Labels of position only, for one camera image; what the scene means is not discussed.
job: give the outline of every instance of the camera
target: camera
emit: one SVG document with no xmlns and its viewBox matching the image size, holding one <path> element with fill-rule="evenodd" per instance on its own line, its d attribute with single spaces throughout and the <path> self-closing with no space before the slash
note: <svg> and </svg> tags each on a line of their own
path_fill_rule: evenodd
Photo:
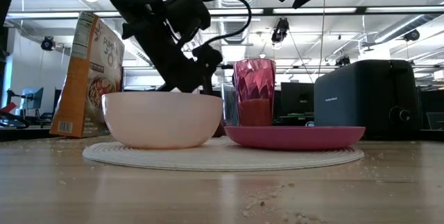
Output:
<svg viewBox="0 0 444 224">
<path fill-rule="evenodd" d="M 273 35 L 271 36 L 271 41 L 274 44 L 281 43 L 284 41 L 284 38 L 287 36 L 287 31 L 290 29 L 289 22 L 287 18 L 280 18 L 277 23 Z"/>
<path fill-rule="evenodd" d="M 54 37 L 45 37 L 40 45 L 43 51 L 53 51 L 55 46 L 56 43 L 54 43 Z"/>
<path fill-rule="evenodd" d="M 403 40 L 405 41 L 416 41 L 419 40 L 420 34 L 418 32 L 418 30 L 413 30 L 410 33 L 407 33 L 406 35 L 404 35 L 404 37 L 402 37 Z"/>
</svg>

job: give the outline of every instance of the clear glass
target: clear glass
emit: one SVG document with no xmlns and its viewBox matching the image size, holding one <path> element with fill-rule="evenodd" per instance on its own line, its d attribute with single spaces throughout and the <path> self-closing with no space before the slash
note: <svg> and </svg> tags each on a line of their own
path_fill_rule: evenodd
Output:
<svg viewBox="0 0 444 224">
<path fill-rule="evenodd" d="M 240 126 L 271 126 L 276 63 L 247 59 L 234 64 L 234 85 Z"/>
<path fill-rule="evenodd" d="M 223 83 L 221 87 L 223 99 L 223 120 L 227 126 L 238 126 L 237 93 L 232 83 Z"/>
</svg>

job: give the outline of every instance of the table surface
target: table surface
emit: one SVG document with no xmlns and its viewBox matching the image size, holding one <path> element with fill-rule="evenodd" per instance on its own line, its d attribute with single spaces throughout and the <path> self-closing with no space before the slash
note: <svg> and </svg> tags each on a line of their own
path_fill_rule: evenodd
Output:
<svg viewBox="0 0 444 224">
<path fill-rule="evenodd" d="M 444 223 L 439 143 L 367 141 L 348 164 L 216 173 L 82 157 L 109 140 L 0 143 L 0 223 Z"/>
</svg>

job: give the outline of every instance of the computer monitor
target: computer monitor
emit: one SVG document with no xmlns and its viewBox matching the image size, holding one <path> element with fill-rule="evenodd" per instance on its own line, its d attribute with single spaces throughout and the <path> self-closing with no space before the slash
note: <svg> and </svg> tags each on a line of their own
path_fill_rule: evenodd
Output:
<svg viewBox="0 0 444 224">
<path fill-rule="evenodd" d="M 313 113 L 314 84 L 281 83 L 281 104 L 284 114 Z"/>
<path fill-rule="evenodd" d="M 60 99 L 61 95 L 62 95 L 62 90 L 61 89 L 55 89 L 54 90 L 53 114 L 56 113 L 56 108 L 57 108 L 58 100 Z"/>
<path fill-rule="evenodd" d="M 43 87 L 40 89 L 24 89 L 23 95 L 26 98 L 23 100 L 24 110 L 38 110 L 42 106 Z"/>
<path fill-rule="evenodd" d="M 275 98 L 273 99 L 273 119 L 279 119 L 282 116 L 281 91 L 275 90 Z"/>
</svg>

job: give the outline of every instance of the white placemat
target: white placemat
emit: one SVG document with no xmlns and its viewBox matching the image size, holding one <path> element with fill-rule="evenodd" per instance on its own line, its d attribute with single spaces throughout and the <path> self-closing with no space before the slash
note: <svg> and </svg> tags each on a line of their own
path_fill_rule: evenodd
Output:
<svg viewBox="0 0 444 224">
<path fill-rule="evenodd" d="M 319 152 L 261 150 L 220 138 L 182 150 L 140 150 L 108 142 L 86 148 L 83 156 L 97 162 L 147 169 L 271 171 L 343 164 L 362 158 L 364 152 L 354 147 Z"/>
</svg>

